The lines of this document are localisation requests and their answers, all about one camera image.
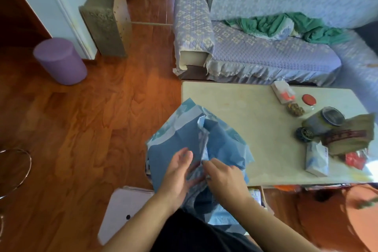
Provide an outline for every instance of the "sofa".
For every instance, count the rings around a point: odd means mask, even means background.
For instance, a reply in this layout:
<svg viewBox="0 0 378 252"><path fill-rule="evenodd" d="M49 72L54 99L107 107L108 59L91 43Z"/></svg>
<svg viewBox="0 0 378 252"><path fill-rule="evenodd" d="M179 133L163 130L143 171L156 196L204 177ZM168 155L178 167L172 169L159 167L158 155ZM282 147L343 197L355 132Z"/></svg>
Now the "sofa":
<svg viewBox="0 0 378 252"><path fill-rule="evenodd" d="M350 41L270 41L227 26L236 17L302 12L348 29ZM355 91L368 111L378 107L378 58L354 29L378 20L378 0L175 0L176 68L183 80L271 84L275 80Z"/></svg>

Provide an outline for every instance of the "metal container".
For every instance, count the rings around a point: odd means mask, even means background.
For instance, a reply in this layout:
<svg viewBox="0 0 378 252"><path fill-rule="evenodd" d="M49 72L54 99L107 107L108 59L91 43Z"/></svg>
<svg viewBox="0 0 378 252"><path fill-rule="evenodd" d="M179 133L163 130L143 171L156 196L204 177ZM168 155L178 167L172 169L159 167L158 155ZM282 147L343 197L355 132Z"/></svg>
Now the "metal container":
<svg viewBox="0 0 378 252"><path fill-rule="evenodd" d="M314 135L322 135L341 126L345 121L344 115L334 107L324 107L319 112L302 122L302 126L310 128Z"/></svg>

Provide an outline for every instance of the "hand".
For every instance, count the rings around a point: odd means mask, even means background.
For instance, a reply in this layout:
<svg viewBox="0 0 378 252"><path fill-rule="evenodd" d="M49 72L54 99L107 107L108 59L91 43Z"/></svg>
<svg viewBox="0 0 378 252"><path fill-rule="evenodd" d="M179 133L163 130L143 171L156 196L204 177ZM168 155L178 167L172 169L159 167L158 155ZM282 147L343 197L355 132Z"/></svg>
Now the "hand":
<svg viewBox="0 0 378 252"><path fill-rule="evenodd" d="M193 160L193 153L188 148L179 150L173 156L163 181L159 187L157 196L162 197L169 206L169 213L172 215L182 205L189 188L195 186L205 179L201 176L190 181L186 180L189 173L199 166L200 162L189 167Z"/></svg>
<svg viewBox="0 0 378 252"><path fill-rule="evenodd" d="M252 198L243 173L236 166L228 166L213 158L203 161L203 169L211 192L220 205L231 214Z"/></svg>

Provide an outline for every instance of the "coffee table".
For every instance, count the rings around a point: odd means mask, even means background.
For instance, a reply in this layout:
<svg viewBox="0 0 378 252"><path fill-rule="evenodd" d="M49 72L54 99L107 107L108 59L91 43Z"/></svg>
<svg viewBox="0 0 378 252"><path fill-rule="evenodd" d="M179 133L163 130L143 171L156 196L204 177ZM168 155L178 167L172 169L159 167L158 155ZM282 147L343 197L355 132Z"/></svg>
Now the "coffee table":
<svg viewBox="0 0 378 252"><path fill-rule="evenodd" d="M366 114L365 107L349 89L293 87L298 96L311 94L317 100L313 113L325 106L341 111L346 118ZM317 177L304 170L306 145L294 138L303 118L291 116L270 86L183 82L182 100L191 98L204 106L246 141L254 162L246 168L248 185L287 185L325 183L367 183L378 181L378 141L370 144L370 154L377 159L364 170L348 167L330 158L329 175Z"/></svg>

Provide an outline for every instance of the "jar lid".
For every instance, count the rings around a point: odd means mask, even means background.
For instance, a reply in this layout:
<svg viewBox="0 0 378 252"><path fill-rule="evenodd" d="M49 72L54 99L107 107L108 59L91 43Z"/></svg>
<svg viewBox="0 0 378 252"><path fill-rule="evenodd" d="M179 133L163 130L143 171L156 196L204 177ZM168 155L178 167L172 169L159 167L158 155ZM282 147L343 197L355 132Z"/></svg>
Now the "jar lid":
<svg viewBox="0 0 378 252"><path fill-rule="evenodd" d="M309 105L309 106L313 106L316 104L316 99L309 95L309 94L304 94L302 96L302 101L306 104L306 105Z"/></svg>

